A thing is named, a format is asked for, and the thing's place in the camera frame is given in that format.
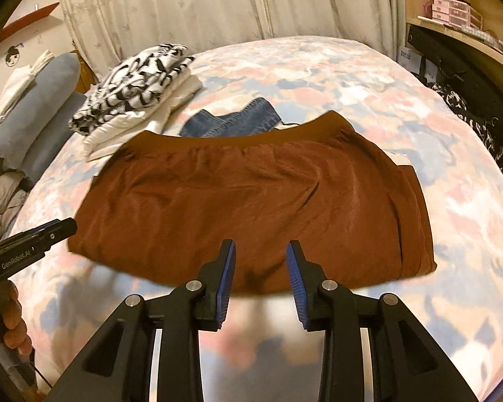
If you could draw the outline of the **left hand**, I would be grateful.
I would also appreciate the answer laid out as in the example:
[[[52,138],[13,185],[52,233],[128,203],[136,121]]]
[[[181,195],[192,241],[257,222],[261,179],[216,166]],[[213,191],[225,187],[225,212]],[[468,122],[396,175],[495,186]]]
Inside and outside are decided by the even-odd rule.
[[[4,345],[16,350],[22,356],[29,356],[32,353],[32,339],[22,318],[18,289],[8,279],[0,283],[0,312],[6,328],[3,336]]]

